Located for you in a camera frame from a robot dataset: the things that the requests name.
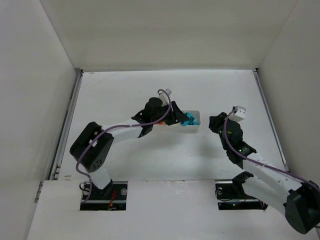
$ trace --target white floor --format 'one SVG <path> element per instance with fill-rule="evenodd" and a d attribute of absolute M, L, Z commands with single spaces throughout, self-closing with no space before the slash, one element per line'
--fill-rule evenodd
<path fill-rule="evenodd" d="M 177 133 L 174 127 L 155 127 L 147 136 L 114 144 L 106 165 L 114 181 L 232 179 L 242 170 L 232 164 L 209 116 L 246 108 L 241 122 L 244 140 L 267 161 L 283 169 L 281 155 L 251 70 L 167 70 L 87 72 L 76 102 L 59 180 L 83 179 L 75 171 L 69 149 L 85 126 L 128 120 L 144 108 L 158 89 L 172 90 L 182 110 L 199 110 L 197 133 Z"/>
<path fill-rule="evenodd" d="M 79 181 L 46 181 L 27 240 L 316 240 L 273 208 L 219 211 L 213 180 L 129 181 L 126 211 L 79 211 Z"/>

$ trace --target small white container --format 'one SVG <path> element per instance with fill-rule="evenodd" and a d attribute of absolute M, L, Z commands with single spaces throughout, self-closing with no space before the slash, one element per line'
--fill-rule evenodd
<path fill-rule="evenodd" d="M 200 112 L 198 110 L 182 110 L 184 113 L 191 113 L 193 117 L 195 117 L 194 121 L 198 122 L 199 125 L 187 125 L 181 126 L 180 123 L 174 125 L 165 125 L 165 124 L 155 124 L 153 129 L 156 131 L 169 131 L 171 133 L 179 133 L 179 134 L 194 134 L 197 133 L 200 125 L 201 118 Z"/>

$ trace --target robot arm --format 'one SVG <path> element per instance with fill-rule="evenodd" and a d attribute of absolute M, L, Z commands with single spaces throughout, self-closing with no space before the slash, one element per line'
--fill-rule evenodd
<path fill-rule="evenodd" d="M 272 165 L 243 141 L 243 131 L 238 122 L 245 118 L 245 112 L 243 107 L 234 108 L 226 122 L 226 133 L 226 113 L 222 112 L 209 119 L 209 128 L 219 134 L 228 158 L 245 170 L 232 180 L 233 187 L 242 196 L 252 196 L 272 206 L 285 216 L 297 232 L 306 234 L 320 223 L 319 187 L 311 181 L 311 184 L 306 184 L 290 176 L 290 173 L 287 175 L 268 168 Z"/>
<path fill-rule="evenodd" d="M 77 163 L 89 145 L 92 145 L 80 160 L 80 164 L 86 169 L 92 183 L 103 196 L 110 193 L 113 185 L 104 164 L 112 144 L 144 137 L 152 131 L 155 121 L 163 116 L 165 117 L 162 121 L 167 125 L 189 120 L 175 101 L 169 104 L 171 91 L 167 89 L 165 92 L 166 94 L 161 93 L 158 97 L 150 98 L 143 110 L 125 122 L 103 126 L 90 122 L 72 144 L 70 153 Z M 92 144 L 92 141 L 100 134 L 102 135 Z"/>

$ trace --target red wire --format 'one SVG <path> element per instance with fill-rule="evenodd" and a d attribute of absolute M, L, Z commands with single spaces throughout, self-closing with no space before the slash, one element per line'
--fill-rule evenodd
<path fill-rule="evenodd" d="M 108 210 L 109 210 L 109 208 L 110 208 L 110 206 L 111 206 L 111 204 L 112 204 L 112 201 L 114 200 L 116 198 L 116 191 L 115 190 L 113 190 L 113 192 L 111 193 L 111 199 L 110 199 L 110 202 L 109 202 L 109 205 L 108 205 Z"/>
<path fill-rule="evenodd" d="M 248 196 L 245 196 L 244 201 L 242 201 L 242 202 L 240 202 L 240 203 L 236 204 L 236 205 L 235 205 L 235 207 L 239 208 L 239 206 L 240 206 L 241 204 L 243 204 L 245 201 L 247 201 L 247 199 L 248 199 Z"/>

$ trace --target cyan object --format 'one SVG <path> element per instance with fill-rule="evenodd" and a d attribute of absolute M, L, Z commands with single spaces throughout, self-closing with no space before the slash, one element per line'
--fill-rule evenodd
<path fill-rule="evenodd" d="M 185 115 L 187 115 L 187 117 L 189 117 L 189 121 L 184 121 L 182 123 L 180 123 L 181 126 L 188 126 L 188 125 L 194 125 L 197 126 L 199 125 L 199 123 L 197 121 L 195 121 L 195 117 L 192 116 L 192 114 L 190 112 L 186 112 Z"/>

